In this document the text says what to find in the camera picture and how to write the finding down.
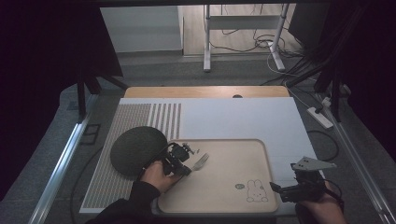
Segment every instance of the wall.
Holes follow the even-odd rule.
[[[182,49],[177,6],[104,7],[101,11],[116,52]]]

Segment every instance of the person's arm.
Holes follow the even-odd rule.
[[[308,208],[320,224],[347,224],[340,205],[329,194],[324,194],[317,202],[303,201],[300,204]]]
[[[155,161],[142,178],[134,182],[128,201],[117,200],[87,224],[149,223],[152,216],[150,209],[152,200],[159,197],[179,179],[180,177],[175,175],[166,176],[163,173],[163,163]]]

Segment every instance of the power strip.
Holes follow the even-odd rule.
[[[315,108],[311,107],[309,109],[307,109],[306,111],[308,112],[308,114],[310,114],[317,122],[319,122],[319,124],[324,128],[324,129],[330,129],[333,125],[332,123],[326,119],[326,117],[324,117],[322,114],[320,113],[315,113]]]

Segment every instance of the gray floor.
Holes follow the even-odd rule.
[[[182,57],[179,52],[122,54],[120,55],[120,64],[124,74],[122,80],[131,86],[260,85],[266,80],[279,76],[279,74],[268,69],[266,58],[266,55],[213,57],[211,73],[203,72],[201,57],[186,58]],[[296,61],[296,59],[287,59],[284,62],[287,67],[291,67]],[[275,68],[272,60],[269,61],[269,64]],[[90,120],[90,124],[101,124],[101,132],[99,132],[94,145],[79,146],[49,211],[46,223],[72,223],[69,212],[71,189],[74,187],[84,165],[106,140],[106,132],[111,124],[109,118],[112,117],[123,92],[103,80],[101,80],[101,83],[104,90],[95,105],[95,116]],[[313,93],[313,84],[313,81],[307,80],[299,84],[300,89],[293,88],[292,90],[305,104],[318,106],[318,103],[311,96],[303,92]],[[76,97],[75,86],[62,93],[60,97],[61,105],[48,132],[6,198],[0,202],[1,223],[28,222],[78,119]],[[324,131],[315,120],[307,115],[304,104],[298,100],[296,100],[296,104],[308,131]],[[350,138],[359,150],[392,210],[395,211],[396,178],[392,175],[396,173],[395,162],[355,116],[352,109],[347,105],[347,100],[343,99],[340,105],[343,125],[348,130]],[[337,139],[334,131],[326,131],[326,133]],[[309,137],[319,158],[323,159],[333,153],[334,144],[328,138],[320,134],[309,134]],[[82,142],[89,141],[91,141],[89,136],[82,139]],[[93,160],[88,163],[87,169],[83,172],[76,187],[72,209],[77,223],[83,223],[91,218],[79,215],[78,209],[91,180],[90,175],[93,173],[97,159],[98,157],[93,157]],[[379,215],[376,213],[342,147],[339,156],[333,162],[338,165],[338,168],[326,171],[325,175],[343,190],[348,222],[381,223]],[[277,223],[291,224],[298,223],[298,221],[295,217],[282,217],[278,219]]]

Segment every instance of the white metal stand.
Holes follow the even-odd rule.
[[[276,62],[278,71],[285,71],[285,66],[279,57],[277,44],[283,30],[283,25],[288,13],[289,4],[284,4],[279,16],[210,16],[210,5],[205,5],[205,50],[204,71],[210,72],[210,30],[233,30],[233,29],[276,29],[274,41],[270,47],[271,54]]]

